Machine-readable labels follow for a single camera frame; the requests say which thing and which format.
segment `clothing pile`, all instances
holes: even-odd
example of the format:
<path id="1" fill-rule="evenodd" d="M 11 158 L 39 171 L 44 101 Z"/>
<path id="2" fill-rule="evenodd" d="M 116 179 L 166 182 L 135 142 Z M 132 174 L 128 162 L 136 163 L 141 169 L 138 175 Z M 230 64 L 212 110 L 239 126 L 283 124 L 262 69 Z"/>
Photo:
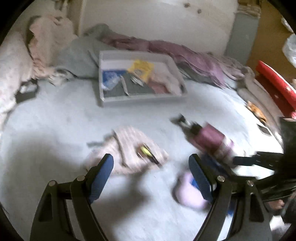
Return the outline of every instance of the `clothing pile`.
<path id="1" fill-rule="evenodd" d="M 153 161 L 150 160 L 149 154 L 142 153 L 142 146 L 151 153 Z M 131 126 L 114 130 L 112 136 L 105 141 L 101 148 L 94 149 L 85 161 L 86 169 L 89 171 L 91 167 L 98 165 L 106 153 L 111 154 L 114 158 L 112 174 L 126 175 L 146 169 L 158 169 L 169 158 L 165 150 L 161 149 L 143 132 Z"/>
<path id="2" fill-rule="evenodd" d="M 167 54 L 190 79 L 219 87 L 236 89 L 246 73 L 245 67 L 231 58 L 196 53 L 166 41 L 128 37 L 113 32 L 106 24 L 94 26 L 61 50 L 55 61 L 55 70 L 78 78 L 97 79 L 100 51 L 115 49 Z"/>
<path id="3" fill-rule="evenodd" d="M 73 23 L 68 18 L 48 15 L 37 18 L 30 31 L 34 35 L 28 46 L 34 61 L 33 78 L 49 78 L 53 84 L 59 84 L 61 73 L 53 66 L 60 51 L 77 38 Z"/>

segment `gray panel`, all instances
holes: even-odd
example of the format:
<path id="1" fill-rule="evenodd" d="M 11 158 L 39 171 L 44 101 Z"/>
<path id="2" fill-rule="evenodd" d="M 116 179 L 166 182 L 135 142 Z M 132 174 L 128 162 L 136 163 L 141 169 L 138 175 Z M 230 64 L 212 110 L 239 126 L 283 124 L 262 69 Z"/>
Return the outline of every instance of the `gray panel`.
<path id="1" fill-rule="evenodd" d="M 225 55 L 245 65 L 252 51 L 258 25 L 258 18 L 237 13 Z"/>

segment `white wall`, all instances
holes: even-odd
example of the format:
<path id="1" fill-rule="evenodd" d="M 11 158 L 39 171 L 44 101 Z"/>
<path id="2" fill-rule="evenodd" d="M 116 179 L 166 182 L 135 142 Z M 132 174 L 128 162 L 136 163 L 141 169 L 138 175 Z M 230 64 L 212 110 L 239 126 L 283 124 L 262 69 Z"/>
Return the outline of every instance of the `white wall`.
<path id="1" fill-rule="evenodd" d="M 87 0 L 82 31 L 106 23 L 118 33 L 223 54 L 237 0 Z"/>

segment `blue packet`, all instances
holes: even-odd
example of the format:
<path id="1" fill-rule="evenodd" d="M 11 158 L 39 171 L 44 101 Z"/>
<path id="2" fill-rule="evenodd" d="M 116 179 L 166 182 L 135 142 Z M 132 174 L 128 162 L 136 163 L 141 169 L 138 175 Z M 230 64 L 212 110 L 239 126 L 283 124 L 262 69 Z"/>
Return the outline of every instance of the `blue packet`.
<path id="1" fill-rule="evenodd" d="M 102 88 L 106 91 L 112 90 L 126 72 L 126 70 L 104 70 Z"/>

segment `gray tray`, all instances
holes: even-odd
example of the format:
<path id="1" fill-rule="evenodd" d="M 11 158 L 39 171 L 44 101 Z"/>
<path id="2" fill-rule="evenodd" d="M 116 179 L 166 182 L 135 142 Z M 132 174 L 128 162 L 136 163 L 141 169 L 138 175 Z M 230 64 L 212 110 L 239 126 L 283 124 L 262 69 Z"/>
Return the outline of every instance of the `gray tray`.
<path id="1" fill-rule="evenodd" d="M 159 69 L 161 71 L 169 71 L 175 78 L 179 80 L 182 95 L 176 96 L 172 94 L 141 94 L 131 96 L 105 97 L 104 91 L 102 89 L 103 71 L 128 69 L 132 66 L 133 62 L 136 59 L 141 59 L 143 61 L 154 63 L 155 69 Z M 174 60 L 168 55 L 140 51 L 106 50 L 100 52 L 99 66 L 99 98 L 101 106 L 112 105 L 118 102 L 154 102 L 165 100 L 180 100 L 187 95 L 184 79 L 179 72 Z"/>

